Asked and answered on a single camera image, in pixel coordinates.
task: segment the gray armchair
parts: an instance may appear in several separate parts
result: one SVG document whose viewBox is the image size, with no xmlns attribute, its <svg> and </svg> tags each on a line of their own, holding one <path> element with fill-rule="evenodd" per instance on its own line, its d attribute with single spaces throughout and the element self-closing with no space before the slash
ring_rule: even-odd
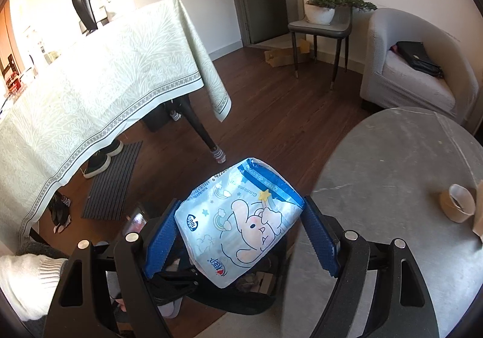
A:
<svg viewBox="0 0 483 338">
<path fill-rule="evenodd" d="M 424 43 L 444 72 L 437 79 L 416 71 L 390 51 L 398 41 Z M 478 82 L 458 44 L 443 30 L 415 15 L 380 8 L 369 23 L 366 66 L 360 96 L 384 108 L 423 107 L 461 124 L 475 103 Z"/>
</svg>

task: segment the diaper package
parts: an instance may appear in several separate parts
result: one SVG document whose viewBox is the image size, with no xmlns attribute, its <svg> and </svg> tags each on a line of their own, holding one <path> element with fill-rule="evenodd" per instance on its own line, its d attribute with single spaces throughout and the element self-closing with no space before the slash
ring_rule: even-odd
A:
<svg viewBox="0 0 483 338">
<path fill-rule="evenodd" d="M 174 218 L 194 265 L 224 288 L 265 256 L 303 207 L 272 167 L 247 158 L 192 191 Z"/>
</svg>

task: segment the potted plant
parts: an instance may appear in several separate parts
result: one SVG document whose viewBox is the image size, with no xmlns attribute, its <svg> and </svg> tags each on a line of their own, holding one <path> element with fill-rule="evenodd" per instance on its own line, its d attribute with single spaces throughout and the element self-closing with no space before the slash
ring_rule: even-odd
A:
<svg viewBox="0 0 483 338">
<path fill-rule="evenodd" d="M 364 0 L 309 0 L 305 4 L 307 20 L 313 24 L 328 25 L 334 18 L 335 7 L 355 7 L 361 11 L 375 10 L 375 4 Z"/>
</svg>

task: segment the metal bolt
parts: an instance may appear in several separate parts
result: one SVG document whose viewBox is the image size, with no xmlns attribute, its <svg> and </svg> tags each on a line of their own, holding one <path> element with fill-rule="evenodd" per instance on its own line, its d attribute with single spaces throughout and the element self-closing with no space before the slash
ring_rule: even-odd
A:
<svg viewBox="0 0 483 338">
<path fill-rule="evenodd" d="M 347 232 L 345 232 L 345 238 L 347 238 L 348 240 L 355 241 L 358 237 L 359 236 L 357 235 L 357 233 L 352 230 L 348 230 Z"/>
<path fill-rule="evenodd" d="M 77 248 L 81 250 L 85 250 L 89 246 L 89 240 L 81 240 L 77 244 Z"/>
<path fill-rule="evenodd" d="M 126 241 L 128 243 L 134 243 L 137 239 L 139 239 L 139 234 L 137 234 L 137 233 L 133 232 L 133 233 L 128 233 L 126 235 Z"/>
<path fill-rule="evenodd" d="M 404 240 L 401 240 L 400 238 L 397 238 L 396 240 L 394 240 L 394 245 L 401 249 L 406 247 L 406 243 L 404 242 Z"/>
</svg>

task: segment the gray marble tabletop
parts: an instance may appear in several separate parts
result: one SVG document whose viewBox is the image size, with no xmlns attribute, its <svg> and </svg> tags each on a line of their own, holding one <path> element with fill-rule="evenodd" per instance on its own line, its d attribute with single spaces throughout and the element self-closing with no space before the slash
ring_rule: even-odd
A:
<svg viewBox="0 0 483 338">
<path fill-rule="evenodd" d="M 368 241 L 406 240 L 444 337 L 483 283 L 483 251 L 472 232 L 473 219 L 450 221 L 438 196 L 454 183 L 474 190 L 482 179 L 483 148 L 465 129 L 435 112 L 403 107 L 355 127 L 325 165 L 312 198 L 322 213 Z M 349 337 L 364 330 L 375 278 L 368 272 Z M 310 336 L 334 284 L 301 229 L 284 295 L 283 337 Z"/>
</svg>

